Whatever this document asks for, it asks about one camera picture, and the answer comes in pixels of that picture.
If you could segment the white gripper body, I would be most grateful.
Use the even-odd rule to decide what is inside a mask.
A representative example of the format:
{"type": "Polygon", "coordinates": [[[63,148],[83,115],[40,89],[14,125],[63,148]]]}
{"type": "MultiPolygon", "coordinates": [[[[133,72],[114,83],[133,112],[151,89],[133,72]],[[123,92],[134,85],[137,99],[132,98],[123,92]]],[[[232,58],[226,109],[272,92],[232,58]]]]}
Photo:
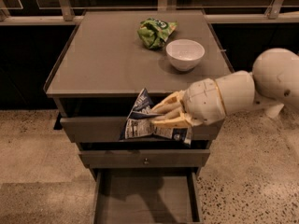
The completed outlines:
{"type": "Polygon", "coordinates": [[[210,78],[191,84],[184,92],[182,101],[187,121],[192,126],[210,125],[226,116],[220,91],[210,78]]]}

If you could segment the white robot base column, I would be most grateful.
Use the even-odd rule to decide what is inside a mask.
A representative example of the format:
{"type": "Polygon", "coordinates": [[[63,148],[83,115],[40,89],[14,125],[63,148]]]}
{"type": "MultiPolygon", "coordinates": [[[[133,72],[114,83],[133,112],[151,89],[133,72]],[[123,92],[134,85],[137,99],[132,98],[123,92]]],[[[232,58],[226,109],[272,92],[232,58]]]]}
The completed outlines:
{"type": "Polygon", "coordinates": [[[283,107],[284,107],[284,104],[270,105],[264,110],[264,113],[268,118],[274,119],[275,117],[277,117],[279,115],[279,113],[283,109],[283,107]]]}

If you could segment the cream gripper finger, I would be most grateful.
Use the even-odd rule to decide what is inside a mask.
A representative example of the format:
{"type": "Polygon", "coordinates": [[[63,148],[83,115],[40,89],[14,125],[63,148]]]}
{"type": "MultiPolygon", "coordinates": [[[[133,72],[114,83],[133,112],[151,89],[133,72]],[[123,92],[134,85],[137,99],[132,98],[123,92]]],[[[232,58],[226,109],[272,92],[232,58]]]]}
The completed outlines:
{"type": "Polygon", "coordinates": [[[166,114],[176,108],[183,107],[183,95],[185,91],[175,91],[164,98],[159,104],[152,108],[154,113],[166,114]]]}
{"type": "Polygon", "coordinates": [[[164,116],[152,119],[150,122],[154,126],[162,128],[189,128],[202,124],[201,120],[193,118],[181,108],[176,108],[164,116]]]}

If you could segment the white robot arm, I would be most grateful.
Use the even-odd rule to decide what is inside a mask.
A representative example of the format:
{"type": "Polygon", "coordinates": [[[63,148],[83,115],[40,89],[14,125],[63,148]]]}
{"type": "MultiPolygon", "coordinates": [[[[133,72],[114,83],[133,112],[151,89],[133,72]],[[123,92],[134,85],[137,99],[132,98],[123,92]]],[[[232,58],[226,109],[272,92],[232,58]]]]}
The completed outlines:
{"type": "Polygon", "coordinates": [[[209,125],[241,111],[266,109],[276,116],[282,107],[299,111],[299,56],[287,49],[269,49],[255,60],[252,71],[193,82],[176,91],[152,111],[157,127],[209,125]]]}

